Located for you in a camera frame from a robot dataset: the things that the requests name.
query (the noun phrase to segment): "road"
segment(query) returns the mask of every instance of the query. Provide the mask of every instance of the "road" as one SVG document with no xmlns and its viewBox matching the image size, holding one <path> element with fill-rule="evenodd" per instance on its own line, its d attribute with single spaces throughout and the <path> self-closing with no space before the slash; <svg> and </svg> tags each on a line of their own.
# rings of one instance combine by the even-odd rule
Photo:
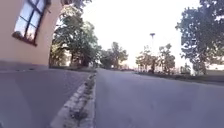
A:
<svg viewBox="0 0 224 128">
<path fill-rule="evenodd" d="M 224 87 L 99 69 L 96 128 L 223 128 Z"/>
<path fill-rule="evenodd" d="M 4 128 L 46 128 L 89 73 L 44 70 L 0 73 Z"/>
</svg>

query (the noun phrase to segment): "pavement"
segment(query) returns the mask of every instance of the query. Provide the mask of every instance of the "pavement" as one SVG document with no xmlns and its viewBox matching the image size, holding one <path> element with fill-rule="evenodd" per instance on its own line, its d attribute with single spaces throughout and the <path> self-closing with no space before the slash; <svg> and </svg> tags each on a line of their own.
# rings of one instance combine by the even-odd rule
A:
<svg viewBox="0 0 224 128">
<path fill-rule="evenodd" d="M 98 69 L 96 128 L 223 128 L 224 87 Z"/>
<path fill-rule="evenodd" d="M 3 128 L 46 128 L 89 73 L 42 70 L 0 73 Z"/>
</svg>

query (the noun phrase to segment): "concrete curb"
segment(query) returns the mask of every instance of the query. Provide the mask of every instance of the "concrete curb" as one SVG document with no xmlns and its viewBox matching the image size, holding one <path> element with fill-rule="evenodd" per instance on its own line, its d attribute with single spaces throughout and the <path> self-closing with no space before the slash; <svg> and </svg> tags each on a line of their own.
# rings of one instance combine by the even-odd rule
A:
<svg viewBox="0 0 224 128">
<path fill-rule="evenodd" d="M 95 75 L 90 75 L 64 104 L 50 128 L 93 128 L 95 117 Z"/>
</svg>

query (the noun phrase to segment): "orange wall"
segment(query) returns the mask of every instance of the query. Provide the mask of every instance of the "orange wall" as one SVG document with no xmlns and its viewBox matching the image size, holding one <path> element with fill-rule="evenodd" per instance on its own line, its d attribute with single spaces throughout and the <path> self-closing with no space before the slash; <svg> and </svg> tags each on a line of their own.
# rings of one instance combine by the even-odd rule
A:
<svg viewBox="0 0 224 128">
<path fill-rule="evenodd" d="M 12 37 L 24 1 L 25 0 L 1 1 L 0 61 L 47 66 L 52 35 L 57 18 L 62 9 L 60 0 L 51 0 L 51 5 L 45 11 L 36 39 L 37 47 Z"/>
</svg>

